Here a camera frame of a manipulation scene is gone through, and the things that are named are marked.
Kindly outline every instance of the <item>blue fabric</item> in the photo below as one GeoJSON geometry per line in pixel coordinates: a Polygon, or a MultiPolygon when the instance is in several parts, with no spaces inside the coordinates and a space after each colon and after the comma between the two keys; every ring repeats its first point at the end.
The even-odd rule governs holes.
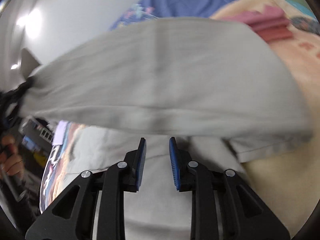
{"type": "Polygon", "coordinates": [[[208,18],[222,6],[234,0],[140,0],[124,13],[111,30],[132,23],[162,17],[208,18]]]}
{"type": "Polygon", "coordinates": [[[286,0],[288,3],[290,3],[292,6],[294,6],[295,8],[297,8],[299,11],[301,11],[303,14],[308,15],[312,18],[314,18],[317,21],[316,16],[313,14],[312,11],[310,11],[307,7],[301,5],[300,3],[297,3],[295,1],[292,0],[286,0]]]}

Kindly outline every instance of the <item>yellow fabric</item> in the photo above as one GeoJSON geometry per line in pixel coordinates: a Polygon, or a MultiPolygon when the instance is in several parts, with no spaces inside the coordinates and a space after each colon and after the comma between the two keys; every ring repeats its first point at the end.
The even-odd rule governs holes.
{"type": "MultiPolygon", "coordinates": [[[[221,19],[265,5],[281,7],[288,18],[303,16],[285,0],[237,0],[211,16],[221,19]]],[[[290,153],[244,164],[252,187],[288,228],[301,229],[320,199],[320,37],[289,25],[294,38],[274,41],[271,49],[285,62],[303,91],[314,118],[315,136],[290,153]]]]}

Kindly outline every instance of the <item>stack of clothes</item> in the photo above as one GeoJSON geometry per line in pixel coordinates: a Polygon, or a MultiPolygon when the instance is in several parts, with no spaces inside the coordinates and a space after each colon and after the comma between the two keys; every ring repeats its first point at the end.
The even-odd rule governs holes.
{"type": "Polygon", "coordinates": [[[232,17],[224,17],[222,20],[249,25],[265,42],[293,37],[287,28],[290,20],[284,16],[284,10],[276,6],[266,5],[263,12],[244,11],[232,17]]]}

